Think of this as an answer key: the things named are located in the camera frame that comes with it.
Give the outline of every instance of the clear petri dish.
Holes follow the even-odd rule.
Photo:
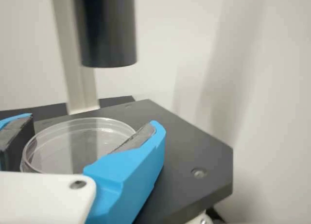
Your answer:
[[[82,173],[135,133],[126,123],[108,118],[83,118],[48,127],[26,144],[20,170],[38,173]]]

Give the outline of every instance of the petri dish lid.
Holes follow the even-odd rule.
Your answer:
[[[83,118],[48,127],[26,144],[20,170],[39,173],[82,173],[135,133],[128,124],[108,118]]]

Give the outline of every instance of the white wall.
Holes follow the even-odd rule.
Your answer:
[[[0,110],[66,102],[51,0],[0,0]]]
[[[0,109],[66,100],[50,1],[0,0],[8,23]],[[234,193],[217,205],[228,221],[309,223],[309,0],[137,0],[136,8],[139,62],[96,69],[99,97],[151,98],[230,144]]]

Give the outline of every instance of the screw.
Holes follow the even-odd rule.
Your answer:
[[[205,219],[202,219],[200,224],[207,224],[207,221]]]
[[[70,188],[71,188],[71,189],[81,189],[81,188],[83,188],[85,185],[86,185],[86,182],[85,182],[85,181],[77,180],[77,181],[74,181],[72,184],[70,184]]]

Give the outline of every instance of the white plastic part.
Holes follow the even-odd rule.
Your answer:
[[[72,115],[99,109],[94,69],[81,65],[73,0],[52,2],[67,87],[67,111]]]
[[[84,175],[0,172],[0,178],[4,224],[83,224],[96,194],[95,182]]]

